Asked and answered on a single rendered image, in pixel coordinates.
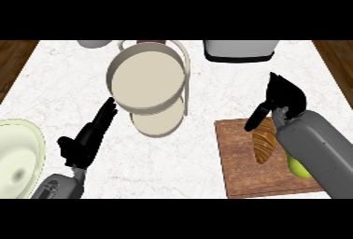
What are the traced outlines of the white and black appliance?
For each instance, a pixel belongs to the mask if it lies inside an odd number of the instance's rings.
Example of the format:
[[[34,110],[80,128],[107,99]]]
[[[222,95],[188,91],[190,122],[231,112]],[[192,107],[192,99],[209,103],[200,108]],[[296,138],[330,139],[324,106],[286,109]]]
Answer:
[[[280,40],[204,40],[204,56],[216,63],[266,62],[278,44]]]

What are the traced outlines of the green fruit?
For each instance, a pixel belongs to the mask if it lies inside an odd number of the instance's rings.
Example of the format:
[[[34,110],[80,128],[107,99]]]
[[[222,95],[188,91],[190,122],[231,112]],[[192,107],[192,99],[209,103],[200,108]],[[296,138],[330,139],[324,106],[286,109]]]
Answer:
[[[312,175],[306,168],[303,167],[300,161],[287,153],[287,164],[290,172],[294,174],[294,176],[300,178],[311,178]]]

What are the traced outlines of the beige tiered basket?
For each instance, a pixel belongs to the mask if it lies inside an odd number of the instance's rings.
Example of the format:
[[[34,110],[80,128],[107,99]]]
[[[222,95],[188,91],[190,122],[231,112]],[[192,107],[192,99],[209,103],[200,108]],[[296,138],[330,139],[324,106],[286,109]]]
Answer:
[[[172,134],[188,116],[191,59],[167,45],[119,42],[120,53],[107,71],[107,85],[119,106],[130,113],[136,130],[160,138]]]

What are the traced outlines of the brown croissant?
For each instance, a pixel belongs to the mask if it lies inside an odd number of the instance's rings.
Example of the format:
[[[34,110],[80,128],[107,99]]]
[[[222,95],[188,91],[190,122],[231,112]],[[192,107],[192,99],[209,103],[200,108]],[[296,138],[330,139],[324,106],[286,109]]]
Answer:
[[[255,154],[259,164],[265,164],[277,148],[277,127],[271,118],[266,118],[253,131]]]

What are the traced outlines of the pale green bowl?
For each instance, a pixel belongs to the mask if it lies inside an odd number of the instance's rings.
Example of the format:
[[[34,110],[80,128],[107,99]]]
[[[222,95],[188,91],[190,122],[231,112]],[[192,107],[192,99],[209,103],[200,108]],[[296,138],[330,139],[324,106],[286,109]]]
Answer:
[[[29,198],[42,175],[46,141],[24,119],[0,120],[0,199]]]

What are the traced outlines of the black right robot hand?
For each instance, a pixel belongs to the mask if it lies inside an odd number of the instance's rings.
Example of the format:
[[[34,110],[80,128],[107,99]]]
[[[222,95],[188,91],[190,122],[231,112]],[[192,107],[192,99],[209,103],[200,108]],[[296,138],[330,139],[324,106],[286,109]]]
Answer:
[[[257,106],[244,130],[252,132],[259,126],[271,111],[281,110],[281,119],[290,121],[306,110],[306,96],[302,89],[281,76],[271,73],[266,100]]]

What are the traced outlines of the brown wooden cutting board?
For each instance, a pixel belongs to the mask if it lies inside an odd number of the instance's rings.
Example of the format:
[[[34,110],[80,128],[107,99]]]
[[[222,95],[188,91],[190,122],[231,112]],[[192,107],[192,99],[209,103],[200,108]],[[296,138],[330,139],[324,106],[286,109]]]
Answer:
[[[244,131],[246,122],[247,119],[216,121],[228,198],[252,198],[322,191],[314,178],[300,178],[290,172],[281,144],[277,144],[269,161],[265,164],[257,163],[253,134]]]

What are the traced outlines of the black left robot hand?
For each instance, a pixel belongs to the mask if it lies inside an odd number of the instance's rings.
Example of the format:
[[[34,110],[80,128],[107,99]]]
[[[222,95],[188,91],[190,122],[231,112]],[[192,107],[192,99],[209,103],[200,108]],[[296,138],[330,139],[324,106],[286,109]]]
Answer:
[[[116,114],[114,98],[110,98],[98,110],[94,121],[82,128],[76,139],[68,136],[58,138],[61,156],[67,160],[67,166],[86,169],[92,165]]]

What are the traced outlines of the grey rounded object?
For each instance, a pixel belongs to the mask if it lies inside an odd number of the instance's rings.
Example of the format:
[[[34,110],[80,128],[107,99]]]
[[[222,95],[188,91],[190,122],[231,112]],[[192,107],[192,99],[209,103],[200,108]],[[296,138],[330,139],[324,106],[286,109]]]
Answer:
[[[105,47],[111,40],[79,40],[77,43],[86,49],[98,49]]]

